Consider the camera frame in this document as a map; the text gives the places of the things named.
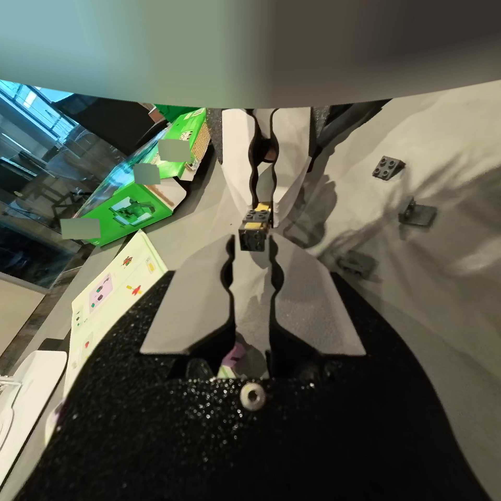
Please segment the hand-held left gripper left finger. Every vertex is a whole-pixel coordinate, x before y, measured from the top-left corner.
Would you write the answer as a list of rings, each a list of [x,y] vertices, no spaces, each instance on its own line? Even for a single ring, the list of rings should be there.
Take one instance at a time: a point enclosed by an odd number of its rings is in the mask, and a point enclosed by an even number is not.
[[[170,285],[140,348],[145,355],[228,354],[235,345],[232,264],[235,236],[225,235],[188,257]]]

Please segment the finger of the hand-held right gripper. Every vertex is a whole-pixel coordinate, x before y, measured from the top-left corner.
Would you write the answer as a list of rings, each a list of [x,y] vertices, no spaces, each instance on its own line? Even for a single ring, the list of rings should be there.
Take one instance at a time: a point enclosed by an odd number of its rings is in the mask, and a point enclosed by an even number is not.
[[[222,171],[237,208],[258,204],[258,164],[254,145],[260,136],[255,116],[247,109],[222,111]]]
[[[310,107],[275,109],[271,115],[271,140],[277,151],[272,165],[274,228],[293,207],[310,165],[310,125]]]

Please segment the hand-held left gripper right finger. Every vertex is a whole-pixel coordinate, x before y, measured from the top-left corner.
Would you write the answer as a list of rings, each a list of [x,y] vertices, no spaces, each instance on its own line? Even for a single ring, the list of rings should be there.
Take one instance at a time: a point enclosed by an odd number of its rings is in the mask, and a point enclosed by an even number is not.
[[[273,319],[323,355],[366,351],[328,269],[283,236],[270,237]]]

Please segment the yellow and grey brick assembly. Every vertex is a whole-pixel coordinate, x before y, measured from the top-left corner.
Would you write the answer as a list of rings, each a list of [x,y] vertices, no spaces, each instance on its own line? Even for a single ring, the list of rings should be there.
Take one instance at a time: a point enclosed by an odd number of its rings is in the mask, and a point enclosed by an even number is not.
[[[240,249],[243,252],[265,251],[267,236],[272,228],[272,203],[260,202],[249,208],[238,229]]]

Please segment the grey desk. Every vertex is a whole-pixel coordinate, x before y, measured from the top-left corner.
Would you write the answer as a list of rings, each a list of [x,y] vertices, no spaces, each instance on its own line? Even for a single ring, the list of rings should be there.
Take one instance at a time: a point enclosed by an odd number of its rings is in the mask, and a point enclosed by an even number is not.
[[[388,181],[382,156],[406,163]],[[408,197],[430,228],[398,222]],[[330,271],[367,356],[325,387],[168,379],[139,354],[172,272],[91,356],[13,500],[500,500],[500,81],[389,101],[331,142],[279,234]],[[348,250],[378,264],[342,271]]]

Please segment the pink brick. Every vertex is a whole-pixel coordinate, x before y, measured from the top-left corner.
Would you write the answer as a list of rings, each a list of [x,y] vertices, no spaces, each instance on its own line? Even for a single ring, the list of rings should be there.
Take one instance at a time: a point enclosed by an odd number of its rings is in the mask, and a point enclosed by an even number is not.
[[[222,360],[222,366],[232,368],[238,363],[247,353],[247,349],[240,342],[235,342],[232,350]]]

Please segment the grey clip plate brick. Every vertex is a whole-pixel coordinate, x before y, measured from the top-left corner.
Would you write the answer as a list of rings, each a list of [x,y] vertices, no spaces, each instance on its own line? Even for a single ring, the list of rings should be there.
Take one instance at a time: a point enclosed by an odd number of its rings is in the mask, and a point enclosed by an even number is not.
[[[360,279],[369,279],[378,262],[373,257],[355,250],[348,250],[337,259],[338,267]]]
[[[398,222],[420,228],[430,228],[437,216],[435,206],[418,204],[414,197],[408,197],[398,209]]]

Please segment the pale green instruction booklet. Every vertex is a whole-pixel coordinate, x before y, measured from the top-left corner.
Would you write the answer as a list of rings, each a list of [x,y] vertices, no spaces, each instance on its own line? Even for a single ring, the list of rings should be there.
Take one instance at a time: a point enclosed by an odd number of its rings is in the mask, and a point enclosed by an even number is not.
[[[104,271],[72,302],[72,323],[63,398],[46,421],[51,439],[62,405],[89,356],[111,327],[165,273],[167,267],[145,232],[139,230]]]

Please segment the grey studded plate brick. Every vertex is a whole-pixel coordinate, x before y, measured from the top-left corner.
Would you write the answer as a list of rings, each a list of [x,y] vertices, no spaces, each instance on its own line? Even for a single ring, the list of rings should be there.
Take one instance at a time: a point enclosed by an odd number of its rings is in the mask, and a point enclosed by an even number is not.
[[[384,155],[373,170],[372,176],[383,181],[388,181],[403,170],[405,166],[406,163],[404,161]]]

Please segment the green cardboard box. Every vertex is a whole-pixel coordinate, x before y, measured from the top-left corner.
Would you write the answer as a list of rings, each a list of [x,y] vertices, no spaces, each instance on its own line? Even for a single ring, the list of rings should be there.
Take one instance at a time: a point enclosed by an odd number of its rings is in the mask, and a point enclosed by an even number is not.
[[[190,162],[161,159],[158,142],[183,140],[190,145]],[[101,247],[173,215],[190,192],[191,182],[210,146],[206,108],[179,116],[162,126],[132,155],[116,166],[73,218],[97,219],[100,237],[87,239]],[[160,184],[137,184],[134,166],[158,167]]]

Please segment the white tray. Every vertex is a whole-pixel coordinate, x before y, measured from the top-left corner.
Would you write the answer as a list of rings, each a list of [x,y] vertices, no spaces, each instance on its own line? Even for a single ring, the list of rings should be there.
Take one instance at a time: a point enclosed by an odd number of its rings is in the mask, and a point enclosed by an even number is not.
[[[46,449],[46,421],[62,395],[65,351],[35,350],[1,376],[1,500],[13,500]]]

